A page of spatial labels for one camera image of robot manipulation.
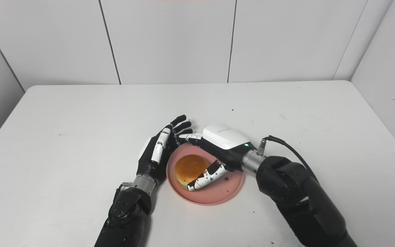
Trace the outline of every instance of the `pink plate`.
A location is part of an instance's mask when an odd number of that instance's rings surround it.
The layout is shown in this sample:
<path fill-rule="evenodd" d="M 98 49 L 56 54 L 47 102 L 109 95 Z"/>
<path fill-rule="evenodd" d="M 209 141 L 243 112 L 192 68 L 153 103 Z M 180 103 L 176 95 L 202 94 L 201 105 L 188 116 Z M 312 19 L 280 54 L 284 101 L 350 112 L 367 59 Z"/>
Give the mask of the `pink plate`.
<path fill-rule="evenodd" d="M 167 180 L 171 188 L 183 199 L 198 205 L 217 205 L 232 198 L 243 182 L 243 172 L 226 172 L 221 178 L 198 191 L 187 191 L 175 180 L 175 165 L 185 155 L 196 154 L 205 158 L 209 164 L 216 158 L 199 147 L 189 143 L 177 148 L 167 163 Z"/>

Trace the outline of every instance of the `cable connector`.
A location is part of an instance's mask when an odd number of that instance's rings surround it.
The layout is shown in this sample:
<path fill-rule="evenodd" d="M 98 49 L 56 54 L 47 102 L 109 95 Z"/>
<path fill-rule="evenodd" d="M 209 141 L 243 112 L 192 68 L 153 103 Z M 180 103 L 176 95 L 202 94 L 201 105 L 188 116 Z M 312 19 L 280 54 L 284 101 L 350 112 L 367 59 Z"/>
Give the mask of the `cable connector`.
<path fill-rule="evenodd" d="M 263 153 L 265 153 L 265 147 L 266 147 L 266 139 L 263 138 L 262 141 L 260 142 L 259 148 L 257 149 L 257 155 L 262 156 Z"/>

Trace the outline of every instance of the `white table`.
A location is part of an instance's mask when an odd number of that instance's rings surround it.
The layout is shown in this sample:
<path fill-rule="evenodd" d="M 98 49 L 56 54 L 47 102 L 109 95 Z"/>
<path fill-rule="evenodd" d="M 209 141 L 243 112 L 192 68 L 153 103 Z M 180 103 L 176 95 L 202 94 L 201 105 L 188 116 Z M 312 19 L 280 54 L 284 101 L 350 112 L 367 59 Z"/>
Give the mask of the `white table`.
<path fill-rule="evenodd" d="M 0 130 L 0 246 L 93 246 L 116 187 L 135 177 L 146 138 L 179 114 L 197 131 L 224 122 L 254 144 L 268 134 L 285 139 L 360 247 L 395 246 L 395 139 L 347 81 L 34 86 Z M 267 151 L 296 160 L 277 144 Z M 252 177 L 208 207 L 163 183 L 147 246 L 199 241 L 301 246 Z"/>

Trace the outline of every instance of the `bun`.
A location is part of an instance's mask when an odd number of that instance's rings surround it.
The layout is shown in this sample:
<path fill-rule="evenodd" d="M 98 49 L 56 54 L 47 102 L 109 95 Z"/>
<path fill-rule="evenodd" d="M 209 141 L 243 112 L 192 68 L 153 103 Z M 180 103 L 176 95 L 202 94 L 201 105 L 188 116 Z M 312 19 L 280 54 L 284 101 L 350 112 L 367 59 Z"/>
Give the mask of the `bun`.
<path fill-rule="evenodd" d="M 208 165 L 207 161 L 199 155 L 185 155 L 175 165 L 175 179 L 183 189 L 188 190 L 187 184 L 205 172 Z"/>

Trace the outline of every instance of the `robotic hand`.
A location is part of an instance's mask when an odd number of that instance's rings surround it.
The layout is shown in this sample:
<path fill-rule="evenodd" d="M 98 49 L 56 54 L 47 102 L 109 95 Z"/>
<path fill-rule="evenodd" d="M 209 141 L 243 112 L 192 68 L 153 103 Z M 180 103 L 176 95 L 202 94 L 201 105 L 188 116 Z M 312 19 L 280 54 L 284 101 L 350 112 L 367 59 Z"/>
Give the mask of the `robotic hand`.
<path fill-rule="evenodd" d="M 303 245 L 357 247 L 347 232 L 343 216 L 324 192 L 308 164 L 283 140 L 267 136 L 257 149 L 245 136 L 227 125 L 211 125 L 204 128 L 202 134 L 182 134 L 179 137 L 219 160 L 188 184 L 189 190 L 209 184 L 227 170 L 245 171 L 256 178 L 259 190 L 276 203 Z M 266 141 L 285 145 L 303 164 L 281 156 L 263 156 Z"/>
<path fill-rule="evenodd" d="M 138 161 L 133 183 L 122 183 L 108 218 L 94 247 L 138 247 L 142 245 L 148 216 L 152 210 L 151 194 L 166 178 L 166 165 L 171 153 L 179 147 L 177 136 L 193 131 L 185 115 L 174 119 L 156 136 L 149 138 Z"/>

